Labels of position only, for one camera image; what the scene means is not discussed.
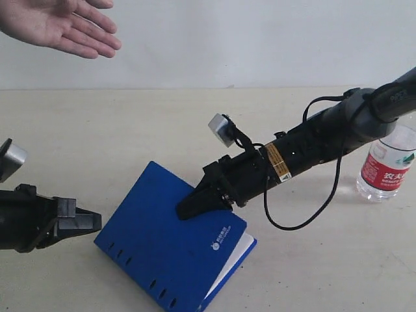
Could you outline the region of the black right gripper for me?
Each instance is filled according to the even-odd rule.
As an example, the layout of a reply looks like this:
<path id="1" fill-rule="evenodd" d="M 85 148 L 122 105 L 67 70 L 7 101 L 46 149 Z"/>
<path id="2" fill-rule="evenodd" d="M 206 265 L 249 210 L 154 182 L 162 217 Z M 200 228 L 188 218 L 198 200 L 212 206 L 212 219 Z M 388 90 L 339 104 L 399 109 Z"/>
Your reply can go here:
<path id="1" fill-rule="evenodd" d="M 265 148 L 225 155 L 203 168 L 196 188 L 176 205 L 180 220 L 211 211 L 231 211 L 232 204 L 244 207 L 252 198 L 279 185 Z"/>

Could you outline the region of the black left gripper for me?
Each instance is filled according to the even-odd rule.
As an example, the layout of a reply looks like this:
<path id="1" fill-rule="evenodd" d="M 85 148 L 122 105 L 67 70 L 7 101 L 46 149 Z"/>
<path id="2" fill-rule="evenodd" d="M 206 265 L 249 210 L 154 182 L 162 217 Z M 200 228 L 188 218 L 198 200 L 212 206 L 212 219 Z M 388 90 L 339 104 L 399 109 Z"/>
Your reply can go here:
<path id="1" fill-rule="evenodd" d="M 100 231 L 102 216 L 76 199 L 46 197 L 34 185 L 1 191 L 1 249 L 29 253 L 60 240 Z"/>

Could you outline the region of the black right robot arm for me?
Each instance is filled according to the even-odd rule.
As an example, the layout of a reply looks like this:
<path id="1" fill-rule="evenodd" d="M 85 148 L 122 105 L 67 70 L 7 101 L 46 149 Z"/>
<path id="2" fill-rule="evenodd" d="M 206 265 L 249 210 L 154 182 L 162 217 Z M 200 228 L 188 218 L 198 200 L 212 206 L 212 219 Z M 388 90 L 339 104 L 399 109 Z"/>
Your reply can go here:
<path id="1" fill-rule="evenodd" d="M 228 115 L 216 114 L 209 123 L 211 131 L 225 146 L 236 144 L 243 153 L 205 166 L 196 188 L 176 205 L 178 218 L 244 207 L 316 165 L 338 161 L 390 135 L 400 117 L 415 112 L 415 70 L 378 88 L 353 88 L 318 100 L 335 105 L 313 115 L 305 110 L 300 124 L 275 133 L 266 144 L 252 142 Z"/>

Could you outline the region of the person's open hand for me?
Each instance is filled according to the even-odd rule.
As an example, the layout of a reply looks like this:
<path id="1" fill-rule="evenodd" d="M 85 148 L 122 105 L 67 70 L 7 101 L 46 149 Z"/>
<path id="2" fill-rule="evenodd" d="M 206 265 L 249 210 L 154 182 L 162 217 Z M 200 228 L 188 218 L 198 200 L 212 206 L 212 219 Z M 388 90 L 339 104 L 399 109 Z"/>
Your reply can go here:
<path id="1" fill-rule="evenodd" d="M 1 32 L 26 44 L 86 59 L 121 49 L 115 22 L 101 11 L 113 1 L 1 1 Z"/>

